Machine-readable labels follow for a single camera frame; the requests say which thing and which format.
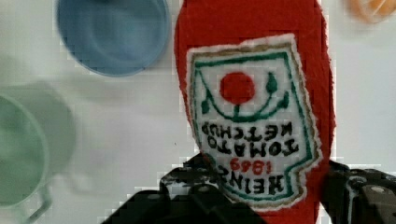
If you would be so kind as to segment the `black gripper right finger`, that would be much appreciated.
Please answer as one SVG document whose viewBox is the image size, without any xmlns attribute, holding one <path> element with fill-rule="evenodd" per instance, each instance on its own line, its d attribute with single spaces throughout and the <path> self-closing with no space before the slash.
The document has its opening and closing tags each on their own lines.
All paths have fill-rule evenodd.
<svg viewBox="0 0 396 224">
<path fill-rule="evenodd" d="M 396 224 L 396 177 L 330 161 L 320 201 L 332 224 Z"/>
</svg>

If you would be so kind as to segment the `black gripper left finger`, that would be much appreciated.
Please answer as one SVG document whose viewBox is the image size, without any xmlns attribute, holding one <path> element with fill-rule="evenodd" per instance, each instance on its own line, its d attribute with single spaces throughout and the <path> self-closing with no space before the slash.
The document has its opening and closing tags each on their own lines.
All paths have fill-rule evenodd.
<svg viewBox="0 0 396 224">
<path fill-rule="evenodd" d="M 141 190 L 102 224 L 265 224 L 243 203 L 233 203 L 198 154 L 160 180 L 158 190 Z"/>
</svg>

